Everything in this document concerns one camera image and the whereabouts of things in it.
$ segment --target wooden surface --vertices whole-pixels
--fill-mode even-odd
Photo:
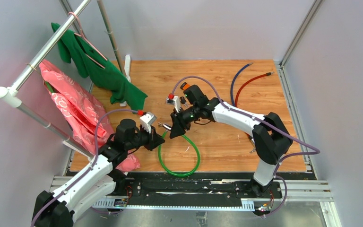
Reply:
[[[151,111],[157,116],[155,127],[162,135],[163,128],[158,128],[158,122],[172,124],[170,113],[171,105],[165,104],[165,99],[172,91],[175,83],[188,75],[197,75],[209,80],[223,100],[230,103],[230,84],[236,72],[249,60],[192,60],[192,61],[132,61],[130,76],[132,83],[144,91],[146,99],[144,111]],[[248,84],[239,97],[238,107],[257,114],[277,113],[283,120],[286,128],[295,136],[292,120],[286,106],[282,88],[272,60],[257,60],[246,68],[237,78],[234,85],[234,95],[240,86],[252,77],[274,71],[275,74],[260,78]],[[190,85],[197,84],[209,99],[215,96],[212,89],[198,79],[187,79]],[[110,91],[97,87],[92,94],[100,100],[106,111],[119,108],[119,104],[109,103]],[[182,95],[177,88],[176,95]],[[138,116],[127,112],[113,113],[110,121],[114,128],[124,118],[131,118],[137,123]],[[222,123],[211,122],[201,126],[191,124],[191,130],[186,135],[197,145],[201,154],[201,164],[198,171],[208,172],[254,172],[259,158],[256,153],[250,154],[252,145],[244,132]],[[294,143],[288,153],[299,152],[300,148]],[[159,161],[157,149],[148,151],[141,148],[135,153],[141,163],[141,168],[135,171],[163,171]],[[193,147],[182,137],[172,140],[166,137],[166,143],[162,146],[162,159],[165,165],[173,171],[190,171],[196,161],[196,153]],[[76,153],[71,165],[71,171],[79,171],[88,163],[87,159]],[[281,165],[280,171],[299,172],[306,171],[303,157],[295,156],[286,159]]]

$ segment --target blue hose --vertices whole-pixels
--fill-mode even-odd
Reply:
[[[233,81],[232,81],[232,84],[231,84],[231,86],[230,86],[230,99],[232,100],[232,106],[236,106],[236,104],[234,103],[234,97],[233,97],[233,86],[234,86],[234,83],[236,82],[236,79],[237,79],[237,77],[239,76],[239,74],[241,73],[241,72],[243,72],[243,70],[246,68],[246,67],[249,67],[250,65],[252,65],[253,64],[253,62],[251,62],[251,63],[248,63],[248,64],[246,64],[243,68],[241,68],[237,73],[236,73],[236,75],[234,76],[234,78],[233,78]]]

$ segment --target green shirt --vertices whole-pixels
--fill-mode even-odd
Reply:
[[[51,23],[51,26],[54,32],[60,27],[56,23]],[[105,60],[82,37],[67,30],[58,41],[58,47],[62,60],[71,63],[73,59],[81,77],[89,76],[97,87],[112,91],[111,104],[126,101],[133,110],[143,109],[147,95],[131,84],[112,62]],[[98,66],[87,55],[105,68]]]

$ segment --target gray wall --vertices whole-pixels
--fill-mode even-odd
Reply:
[[[0,86],[10,86],[49,39],[50,22],[65,18],[58,1],[0,0]],[[74,72],[58,56],[55,48],[48,59]],[[39,74],[33,73],[18,96],[69,132]],[[69,150],[56,135],[0,101],[0,226],[29,226],[36,196],[49,189],[53,175],[63,171],[68,158]]]
[[[363,1],[324,1],[286,71],[342,224],[363,226]]]
[[[81,0],[69,0],[75,8]],[[275,59],[313,0],[104,0],[120,51],[138,60]],[[80,17],[88,38],[114,54],[97,4]]]

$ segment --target pink patterned cloth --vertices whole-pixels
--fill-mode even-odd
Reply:
[[[73,138],[91,154],[95,154],[94,132],[98,120],[105,114],[101,102],[94,98],[78,83],[56,68],[52,63],[43,60],[39,65],[43,79],[57,93],[50,93],[56,107],[73,129]],[[113,128],[108,117],[105,117],[98,127],[98,146],[102,146],[113,134]],[[117,166],[117,169],[128,172],[140,168],[140,162],[134,154]]]

